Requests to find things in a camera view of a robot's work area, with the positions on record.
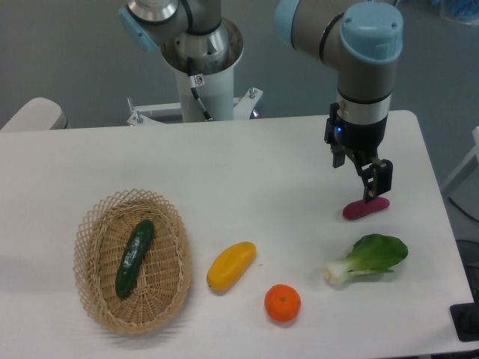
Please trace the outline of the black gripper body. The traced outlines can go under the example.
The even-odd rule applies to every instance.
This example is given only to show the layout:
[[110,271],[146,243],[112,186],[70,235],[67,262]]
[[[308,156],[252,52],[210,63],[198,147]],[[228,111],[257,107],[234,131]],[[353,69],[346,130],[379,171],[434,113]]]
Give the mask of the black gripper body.
[[343,119],[339,110],[337,102],[329,106],[324,141],[330,146],[331,152],[333,148],[342,148],[361,177],[365,168],[380,160],[377,149],[385,135],[387,117],[372,124],[354,124]]

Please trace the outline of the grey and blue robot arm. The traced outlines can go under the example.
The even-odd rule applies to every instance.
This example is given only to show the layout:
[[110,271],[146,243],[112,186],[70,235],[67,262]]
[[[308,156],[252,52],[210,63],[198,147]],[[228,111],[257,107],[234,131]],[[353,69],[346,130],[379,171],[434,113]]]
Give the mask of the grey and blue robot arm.
[[[118,11],[145,51],[159,49],[176,73],[183,120],[232,120],[238,28],[220,1],[128,1]],[[353,162],[370,202],[391,189],[393,166],[378,157],[403,48],[403,17],[393,1],[281,1],[275,31],[291,48],[337,71],[325,142],[333,166]]]

